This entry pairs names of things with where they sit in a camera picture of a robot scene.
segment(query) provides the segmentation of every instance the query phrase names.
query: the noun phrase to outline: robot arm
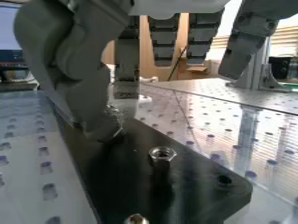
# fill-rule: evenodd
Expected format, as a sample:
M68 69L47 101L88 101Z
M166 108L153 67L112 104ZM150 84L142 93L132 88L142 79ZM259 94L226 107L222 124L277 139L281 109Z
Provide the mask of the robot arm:
M101 53L129 24L130 7L130 1L33 0L15 20L16 39L45 94L66 121L101 141L121 129L106 106L109 70Z
M251 56L277 29L281 19L298 12L295 0L246 0L235 17L227 49L218 73L233 79L241 76Z
M108 141L121 130L114 109L106 106L110 78L101 54L108 42L118 38L114 95L125 98L125 92L137 93L138 88L137 16L142 12L150 16L156 65L169 66L178 30L177 13L190 13L188 63L198 64L205 60L227 1L32 0L19 10L15 34L32 73L66 121L89 138ZM297 0L243 1L221 74L231 78L241 75L279 19L295 14L297 6Z

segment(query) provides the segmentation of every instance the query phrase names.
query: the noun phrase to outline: metal bolt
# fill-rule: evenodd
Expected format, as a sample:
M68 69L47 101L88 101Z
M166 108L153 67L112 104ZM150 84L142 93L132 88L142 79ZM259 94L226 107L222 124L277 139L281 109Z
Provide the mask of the metal bolt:
M153 167L152 181L154 189L164 189L170 186L170 161L176 156L176 151L166 146L154 147L149 151L150 164Z
M133 214L125 220L125 224L149 224L149 221L140 214Z
M158 146L150 149L149 155L154 163L158 161L170 162L177 156L177 153L172 148L166 146Z

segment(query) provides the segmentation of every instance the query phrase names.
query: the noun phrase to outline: gray robot arm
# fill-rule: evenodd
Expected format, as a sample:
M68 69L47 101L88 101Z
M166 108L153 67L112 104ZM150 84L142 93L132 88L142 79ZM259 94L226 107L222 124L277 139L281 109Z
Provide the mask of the gray robot arm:
M120 132L106 106L109 70L101 53L129 24L130 1L33 0L19 10L15 35L27 63L66 121L108 141Z
M108 141L121 130L116 110L106 106L110 77L101 54L108 42L117 39L114 96L138 98L140 13L160 18L165 11L166 15L164 19L149 17L157 66L172 64L178 13L190 13L188 63L201 64L227 1L32 0L21 7L15 34L27 63L65 120L90 139ZM221 74L231 78L241 75L279 19L295 14L297 6L297 0L243 1Z
M281 19L298 12L297 0L246 0L235 17L219 74L238 79L253 54L277 29Z

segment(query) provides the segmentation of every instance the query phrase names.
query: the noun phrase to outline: mounting hole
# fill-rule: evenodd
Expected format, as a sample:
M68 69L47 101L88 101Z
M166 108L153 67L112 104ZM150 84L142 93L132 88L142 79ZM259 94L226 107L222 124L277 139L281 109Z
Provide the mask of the mounting hole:
M1 143L0 145L0 151L5 150L5 149L11 149L12 146L11 146L11 143L9 142L4 142Z
M166 151L166 150L162 150L162 151L156 152L156 156L158 158L166 158L169 155L170 155L170 152Z
M16 118L9 119L9 123L13 123L13 122L16 122Z
M13 132L7 132L4 138L13 138Z
M267 160L267 164L270 164L270 165L275 166L275 165L277 165L277 161L275 161L275 160L273 160L273 159L269 159L269 160Z
M285 153L289 154L289 155L294 155L295 154L295 152L291 151L290 149L285 150Z
M45 224L61 224L61 219L60 217L55 216L52 217L47 222Z
M45 136L39 136L37 141L39 141L39 142L47 142L47 138L45 138Z
M186 145L194 145L193 141L186 141L185 143L186 143Z
M221 184L223 184L223 185L229 185L229 184L231 184L231 179L230 179L230 177L227 177L226 175L219 175L219 176L217 177L217 181L218 181Z
M210 159L211 159L211 160L219 160L219 159L221 159L221 156L219 156L218 154L213 153L213 154L210 155Z
M13 124L11 124L11 125L7 126L7 129L13 130L13 129L16 129L16 126Z
M245 177L249 177L249 178L251 178L251 179L255 179L255 178L257 178L257 173L253 172L253 171L250 171L250 170L247 170L247 171L245 172Z
M238 146L238 145L233 145L233 149L241 149L241 146Z
M36 125L44 126L44 121L36 121Z
M273 221L269 222L269 224L281 224L281 222L273 220Z

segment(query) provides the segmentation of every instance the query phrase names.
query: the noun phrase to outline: white wall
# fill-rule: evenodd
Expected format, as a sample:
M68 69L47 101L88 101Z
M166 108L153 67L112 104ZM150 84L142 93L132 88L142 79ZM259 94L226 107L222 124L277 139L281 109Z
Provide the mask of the white wall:
M222 15L221 26L218 29L217 36L230 35L234 19L239 10L242 0L231 0L225 7L225 12ZM278 28L298 26L298 15L294 15L291 18L283 19L279 21Z
M13 35L13 20L17 5L0 3L0 50L20 50Z

